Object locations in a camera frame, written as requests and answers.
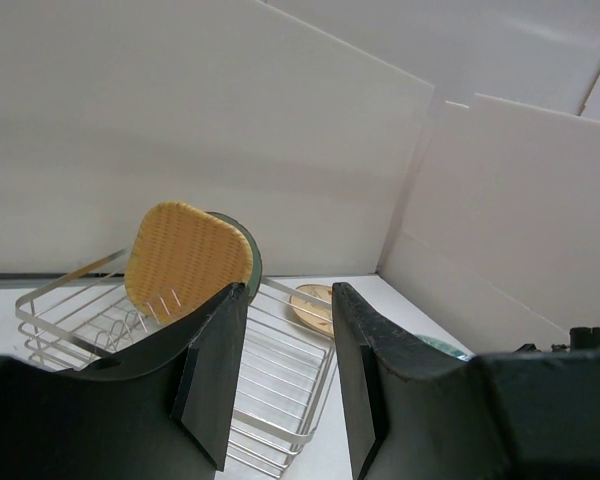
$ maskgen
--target wooden disc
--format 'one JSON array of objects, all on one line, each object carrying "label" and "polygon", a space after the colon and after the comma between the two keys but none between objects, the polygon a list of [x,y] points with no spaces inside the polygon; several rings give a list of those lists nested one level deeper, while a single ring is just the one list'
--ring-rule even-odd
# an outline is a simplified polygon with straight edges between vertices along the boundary
[{"label": "wooden disc", "polygon": [[[331,303],[333,290],[328,285],[310,283],[300,285],[296,290]],[[294,295],[289,299],[289,303],[291,303],[293,311],[303,324],[312,330],[333,337],[333,315],[331,314],[330,308],[314,305],[313,303]]]}]

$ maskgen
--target wire basket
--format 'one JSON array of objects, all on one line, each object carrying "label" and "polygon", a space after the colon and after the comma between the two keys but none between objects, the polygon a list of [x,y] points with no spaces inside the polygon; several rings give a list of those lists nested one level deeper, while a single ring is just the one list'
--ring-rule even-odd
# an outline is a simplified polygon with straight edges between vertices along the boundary
[{"label": "wire basket", "polygon": [[[16,301],[18,330],[27,337],[32,363],[47,370],[81,369],[163,328],[127,298],[121,278],[127,260],[128,251],[120,250]],[[312,439],[336,369],[333,339],[295,321],[291,295],[330,308],[262,279],[249,307],[227,451],[229,458],[273,478]],[[172,288],[156,292],[143,310],[163,312],[167,306],[174,318],[186,310]]]}]

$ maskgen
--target white floor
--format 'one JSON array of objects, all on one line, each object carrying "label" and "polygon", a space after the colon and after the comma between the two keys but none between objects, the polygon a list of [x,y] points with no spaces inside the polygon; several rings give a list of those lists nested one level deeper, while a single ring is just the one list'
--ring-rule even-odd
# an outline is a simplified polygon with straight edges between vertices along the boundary
[{"label": "white floor", "polygon": [[[349,282],[380,313],[411,333],[435,337],[468,351],[464,345],[424,315],[378,276],[296,277],[277,280],[292,287],[303,283]],[[19,321],[14,313],[14,302],[29,290],[0,290],[0,354],[12,355],[22,359],[27,357],[27,350],[23,346],[24,337],[17,331]],[[216,478],[218,480],[265,480],[269,477],[229,459],[225,471],[219,472]],[[348,480],[351,478],[340,384],[337,376],[313,440],[305,447],[283,478],[284,480]]]}]

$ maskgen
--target stainless steel dish rack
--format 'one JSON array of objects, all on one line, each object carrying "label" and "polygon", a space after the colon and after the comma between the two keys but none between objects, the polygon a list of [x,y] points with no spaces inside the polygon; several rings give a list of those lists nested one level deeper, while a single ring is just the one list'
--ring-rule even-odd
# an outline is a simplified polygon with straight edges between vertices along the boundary
[{"label": "stainless steel dish rack", "polygon": [[[120,250],[16,301],[31,362],[48,370],[81,369],[162,327],[126,297],[120,274],[127,260],[128,251]],[[249,307],[227,453],[273,478],[312,439],[336,369],[333,339],[295,321],[291,295],[330,307],[262,279]],[[178,292],[168,289],[156,292],[149,309],[173,304],[167,296],[179,305]]]}]

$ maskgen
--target green plate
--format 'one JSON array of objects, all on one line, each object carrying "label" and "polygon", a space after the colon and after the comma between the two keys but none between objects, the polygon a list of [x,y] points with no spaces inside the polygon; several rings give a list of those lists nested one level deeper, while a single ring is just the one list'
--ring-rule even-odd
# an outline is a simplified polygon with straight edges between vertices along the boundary
[{"label": "green plate", "polygon": [[233,218],[225,215],[224,213],[218,212],[207,212],[209,215],[213,215],[220,220],[227,222],[229,225],[233,225],[240,233],[242,233],[247,241],[249,242],[249,246],[251,246],[251,254],[253,255],[253,270],[251,271],[251,278],[247,282],[247,288],[249,289],[249,303],[253,301],[256,294],[258,293],[258,289],[260,288],[260,280],[262,279],[262,256],[260,255],[260,250],[258,250],[258,244],[256,243],[253,235],[247,230],[243,225],[238,223],[238,221]]},{"label": "green plate", "polygon": [[420,340],[422,340],[427,345],[431,345],[433,348],[437,348],[442,353],[446,353],[447,355],[451,355],[452,357],[456,357],[459,360],[464,360],[465,362],[471,358],[466,352],[457,349],[453,345],[449,345],[442,340],[438,340],[437,338],[428,337],[427,335],[416,335]]}]

